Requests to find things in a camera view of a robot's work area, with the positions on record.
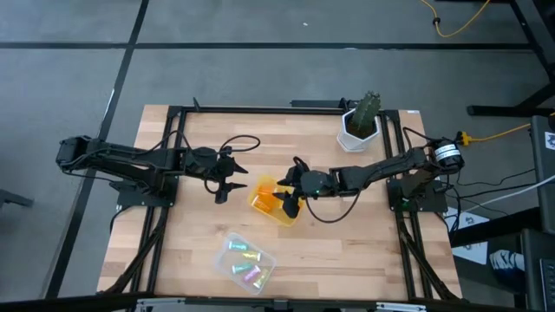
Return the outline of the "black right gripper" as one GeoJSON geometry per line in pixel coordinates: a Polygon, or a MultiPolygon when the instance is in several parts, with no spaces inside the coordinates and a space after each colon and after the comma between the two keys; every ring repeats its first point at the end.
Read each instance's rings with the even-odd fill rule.
{"type": "MultiPolygon", "coordinates": [[[[295,187],[295,192],[309,198],[331,198],[336,196],[336,182],[333,177],[320,171],[304,172],[289,170],[283,179],[277,182],[281,186],[295,187]]],[[[282,201],[297,200],[297,194],[284,192],[273,192],[272,195],[282,201]]]]}

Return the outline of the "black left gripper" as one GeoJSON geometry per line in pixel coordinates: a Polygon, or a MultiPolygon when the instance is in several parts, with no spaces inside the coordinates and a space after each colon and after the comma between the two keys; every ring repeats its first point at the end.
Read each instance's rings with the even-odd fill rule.
{"type": "Polygon", "coordinates": [[[186,176],[212,181],[219,184],[217,191],[231,192],[244,188],[244,184],[227,183],[225,180],[234,172],[247,174],[234,158],[218,154],[209,147],[189,149],[184,156],[184,172],[186,176]]]}

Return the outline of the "yellow plastic bin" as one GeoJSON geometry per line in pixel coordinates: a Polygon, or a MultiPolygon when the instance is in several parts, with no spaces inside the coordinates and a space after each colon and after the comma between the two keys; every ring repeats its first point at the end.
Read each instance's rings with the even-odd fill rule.
{"type": "Polygon", "coordinates": [[[249,206],[256,211],[259,215],[264,216],[267,219],[270,219],[272,222],[280,225],[280,226],[284,226],[284,227],[292,227],[292,225],[294,225],[297,222],[297,219],[293,219],[293,218],[289,218],[283,208],[282,208],[282,204],[283,201],[275,198],[273,195],[272,196],[259,196],[260,198],[266,198],[266,200],[268,202],[272,203],[273,209],[271,212],[269,213],[265,213],[262,211],[259,211],[257,209],[255,209],[254,207],[251,206],[251,202],[252,200],[257,197],[258,195],[256,194],[256,189],[258,185],[261,184],[272,184],[272,185],[276,185],[279,188],[278,192],[284,192],[284,191],[288,191],[289,193],[292,193],[293,188],[290,186],[281,186],[277,184],[277,180],[274,179],[272,176],[269,175],[261,175],[258,177],[257,183],[256,185],[251,189],[249,196],[247,198],[247,203],[249,204],[249,206]]]}

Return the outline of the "clear plastic bin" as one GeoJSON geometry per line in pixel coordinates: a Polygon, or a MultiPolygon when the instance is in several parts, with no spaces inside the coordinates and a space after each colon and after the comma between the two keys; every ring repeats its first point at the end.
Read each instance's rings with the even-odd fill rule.
{"type": "Polygon", "coordinates": [[[262,293],[265,285],[270,280],[274,270],[277,267],[277,260],[275,257],[270,255],[269,253],[265,252],[257,245],[252,242],[249,242],[246,238],[240,236],[238,233],[232,232],[226,236],[222,246],[217,253],[214,261],[215,268],[222,274],[226,275],[229,279],[231,279],[234,283],[238,286],[242,287],[245,291],[250,293],[251,295],[259,295],[262,293]],[[235,251],[229,250],[228,244],[231,242],[241,242],[249,245],[249,250],[247,251],[256,251],[262,254],[261,260],[259,262],[251,259],[247,259],[242,256],[242,254],[246,251],[235,251]],[[253,283],[256,281],[258,277],[256,277],[252,282],[245,283],[243,277],[250,271],[241,272],[239,274],[232,273],[232,266],[234,264],[240,263],[251,263],[252,267],[257,265],[261,270],[268,269],[270,271],[270,275],[266,280],[262,289],[257,289],[253,286],[253,283]]]}

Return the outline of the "black flat bar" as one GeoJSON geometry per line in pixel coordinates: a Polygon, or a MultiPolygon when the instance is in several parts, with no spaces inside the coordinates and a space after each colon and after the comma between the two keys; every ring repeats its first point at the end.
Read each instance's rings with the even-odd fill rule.
{"type": "Polygon", "coordinates": [[[343,108],[345,99],[328,101],[328,100],[293,100],[290,102],[292,107],[300,108],[343,108]]]}

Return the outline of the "white printed paper sheet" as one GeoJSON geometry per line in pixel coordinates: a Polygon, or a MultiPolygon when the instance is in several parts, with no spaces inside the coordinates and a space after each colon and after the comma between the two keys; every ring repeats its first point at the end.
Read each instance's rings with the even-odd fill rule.
{"type": "Polygon", "coordinates": [[[487,263],[488,242],[463,245],[452,248],[452,253],[456,257],[466,259],[470,262],[486,265],[487,263]]]}
{"type": "Polygon", "coordinates": [[[442,216],[444,217],[449,230],[452,230],[454,228],[454,223],[456,220],[459,221],[460,229],[489,221],[488,218],[481,217],[471,212],[462,212],[460,215],[458,215],[457,210],[453,207],[448,207],[447,211],[442,213],[442,216]]]}

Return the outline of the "black diagonal desk beam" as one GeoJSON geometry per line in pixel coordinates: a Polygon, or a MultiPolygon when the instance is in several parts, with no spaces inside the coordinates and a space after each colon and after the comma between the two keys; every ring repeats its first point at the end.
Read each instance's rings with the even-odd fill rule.
{"type": "Polygon", "coordinates": [[[450,244],[452,247],[477,244],[490,238],[520,233],[524,229],[543,230],[538,207],[459,229],[450,238],[450,244]]]}

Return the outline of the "grey chair foot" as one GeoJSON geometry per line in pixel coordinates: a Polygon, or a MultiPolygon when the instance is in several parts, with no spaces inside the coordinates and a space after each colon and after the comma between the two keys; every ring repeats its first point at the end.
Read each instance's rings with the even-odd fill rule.
{"type": "Polygon", "coordinates": [[[23,207],[31,207],[34,204],[34,200],[31,198],[25,198],[19,194],[13,192],[8,192],[4,189],[0,189],[0,209],[4,204],[14,204],[23,207]]]}

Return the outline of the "blue white patterned item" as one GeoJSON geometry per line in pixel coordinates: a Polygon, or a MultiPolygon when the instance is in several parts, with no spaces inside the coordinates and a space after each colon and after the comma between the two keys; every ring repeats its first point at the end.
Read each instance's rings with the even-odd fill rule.
{"type": "Polygon", "coordinates": [[[526,277],[525,259],[521,253],[496,250],[489,255],[494,275],[504,283],[522,283],[526,277]]]}

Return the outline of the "black computer case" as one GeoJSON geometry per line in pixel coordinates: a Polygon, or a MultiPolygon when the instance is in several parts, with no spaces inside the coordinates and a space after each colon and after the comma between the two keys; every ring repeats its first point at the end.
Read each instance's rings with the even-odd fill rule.
{"type": "Polygon", "coordinates": [[[532,154],[543,231],[555,235],[555,115],[533,116],[532,154]]]}

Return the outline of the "black equipment case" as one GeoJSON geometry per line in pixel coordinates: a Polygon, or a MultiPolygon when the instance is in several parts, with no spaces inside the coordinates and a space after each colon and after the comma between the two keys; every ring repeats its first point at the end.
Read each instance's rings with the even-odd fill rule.
{"type": "Polygon", "coordinates": [[[526,306],[555,312],[555,236],[524,229],[520,241],[525,260],[526,306]]]}

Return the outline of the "black aluminium table frame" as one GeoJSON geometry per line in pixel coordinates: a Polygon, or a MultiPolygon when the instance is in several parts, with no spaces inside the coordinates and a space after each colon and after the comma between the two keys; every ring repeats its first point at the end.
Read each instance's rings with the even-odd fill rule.
{"type": "Polygon", "coordinates": [[[215,203],[196,179],[180,180],[169,211],[154,291],[159,296],[248,297],[214,265],[226,236],[238,233],[277,260],[257,298],[393,300],[407,298],[394,213],[378,182],[358,200],[320,199],[291,227],[259,215],[247,203],[258,177],[281,179],[298,156],[317,170],[365,166],[386,157],[382,137],[363,153],[346,153],[336,141],[339,112],[285,113],[274,107],[207,107],[173,120],[193,146],[219,147],[233,139],[237,162],[248,171],[234,181],[246,187],[215,203]]]}

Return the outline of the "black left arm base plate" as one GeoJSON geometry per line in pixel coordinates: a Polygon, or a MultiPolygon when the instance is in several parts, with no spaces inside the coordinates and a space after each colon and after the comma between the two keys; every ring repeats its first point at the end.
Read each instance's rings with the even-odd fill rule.
{"type": "Polygon", "coordinates": [[[110,182],[118,193],[117,204],[122,206],[172,206],[176,200],[179,179],[175,176],[155,175],[145,181],[110,182]]]}

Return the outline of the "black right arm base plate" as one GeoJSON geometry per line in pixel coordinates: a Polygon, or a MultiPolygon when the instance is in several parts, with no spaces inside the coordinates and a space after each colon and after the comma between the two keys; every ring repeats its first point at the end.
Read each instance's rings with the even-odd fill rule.
{"type": "Polygon", "coordinates": [[[386,187],[392,211],[447,211],[446,188],[437,179],[416,187],[406,186],[404,179],[388,179],[386,187]]]}

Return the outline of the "black front rail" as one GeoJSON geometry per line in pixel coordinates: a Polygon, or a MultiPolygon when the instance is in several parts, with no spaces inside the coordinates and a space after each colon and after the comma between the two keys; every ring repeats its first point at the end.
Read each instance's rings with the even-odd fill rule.
{"type": "Polygon", "coordinates": [[[320,300],[271,299],[214,296],[156,296],[152,292],[100,293],[19,302],[0,302],[0,312],[111,312],[120,309],[156,307],[163,304],[213,306],[250,306],[274,310],[318,307],[323,309],[369,309],[394,312],[541,312],[534,309],[506,308],[466,302],[416,297],[408,301],[393,300],[320,300]]]}

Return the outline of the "black desk leg frame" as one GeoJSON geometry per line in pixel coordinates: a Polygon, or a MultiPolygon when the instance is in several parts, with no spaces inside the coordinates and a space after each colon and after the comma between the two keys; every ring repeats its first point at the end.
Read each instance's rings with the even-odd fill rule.
{"type": "Polygon", "coordinates": [[[555,114],[555,108],[542,108],[541,105],[555,96],[555,62],[548,62],[545,51],[541,47],[538,38],[534,35],[532,27],[526,20],[517,1],[508,0],[508,3],[524,32],[527,42],[531,45],[532,52],[537,56],[539,63],[545,71],[549,82],[517,105],[510,107],[471,105],[467,106],[467,113],[470,116],[486,117],[529,118],[534,115],[550,116],[555,114]]]}

